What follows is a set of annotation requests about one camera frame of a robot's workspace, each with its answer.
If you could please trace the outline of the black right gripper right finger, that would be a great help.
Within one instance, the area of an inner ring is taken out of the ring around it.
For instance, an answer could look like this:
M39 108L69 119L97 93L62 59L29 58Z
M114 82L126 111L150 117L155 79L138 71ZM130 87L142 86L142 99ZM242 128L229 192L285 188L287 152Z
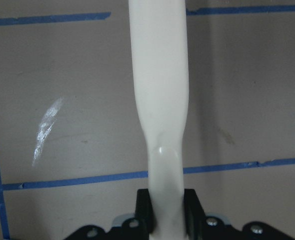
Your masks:
M222 218L206 215L194 189L184 190L187 235L191 240L291 240L288 234L260 221L245 224L237 230Z

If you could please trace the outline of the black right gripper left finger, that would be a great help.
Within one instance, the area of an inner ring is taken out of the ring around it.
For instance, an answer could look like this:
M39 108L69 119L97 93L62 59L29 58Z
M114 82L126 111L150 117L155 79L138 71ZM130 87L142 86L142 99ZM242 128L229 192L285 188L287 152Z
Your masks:
M97 225L85 225L66 237L67 240L148 240L154 230L154 213L149 191L139 189L134 215L106 232Z

